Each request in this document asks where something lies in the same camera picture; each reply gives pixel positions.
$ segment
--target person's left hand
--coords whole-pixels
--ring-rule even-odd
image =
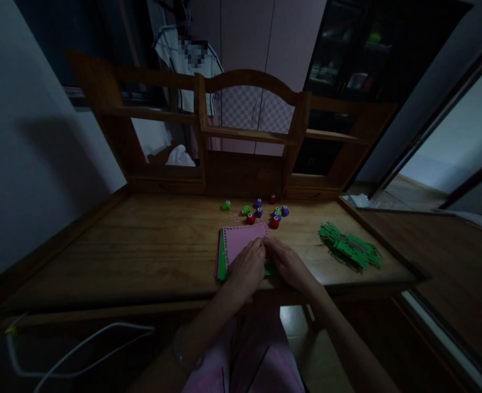
[[[242,296],[243,303],[253,295],[264,278],[265,256],[263,241],[258,237],[248,243],[235,258],[234,271],[227,284]]]

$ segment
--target wooden desk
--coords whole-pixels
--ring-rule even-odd
[[[58,312],[210,299],[221,285],[213,277],[218,231],[221,225],[241,224],[220,210],[223,201],[205,196],[131,195],[8,297],[0,312]],[[234,211],[252,203],[231,199]],[[288,205],[290,215],[273,235],[293,247],[339,300],[387,297],[423,279],[338,201],[278,203]],[[263,204],[265,217],[272,207]],[[376,245],[384,267],[358,273],[336,261],[317,235],[321,222],[326,221]],[[278,277],[262,281],[254,303],[263,300],[301,302],[297,292]]]

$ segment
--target white shirt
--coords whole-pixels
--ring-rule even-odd
[[[175,73],[199,73],[205,78],[213,78],[224,72],[219,58],[209,44],[207,52],[204,53],[199,45],[180,39],[175,27],[162,30],[154,45],[159,57]],[[208,116],[216,114],[212,96],[213,94],[206,94]],[[193,112],[193,90],[178,90],[177,106],[184,111]]]

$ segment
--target hand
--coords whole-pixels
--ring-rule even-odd
[[[269,258],[275,263],[279,274],[292,287],[304,295],[310,294],[319,285],[301,257],[277,239],[265,237],[263,244]]]
[[[239,253],[234,261],[234,271],[227,281],[227,285],[235,293],[240,294],[242,302],[253,295],[259,283],[264,278],[264,262],[266,250],[263,241],[257,238]]]

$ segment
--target pink wardrobe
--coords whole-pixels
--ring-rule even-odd
[[[255,69],[302,91],[326,0],[198,0],[190,2],[195,30],[221,58],[224,71]],[[294,108],[253,86],[224,89],[217,97],[219,125],[287,133]],[[223,138],[228,152],[280,156],[283,145]]]

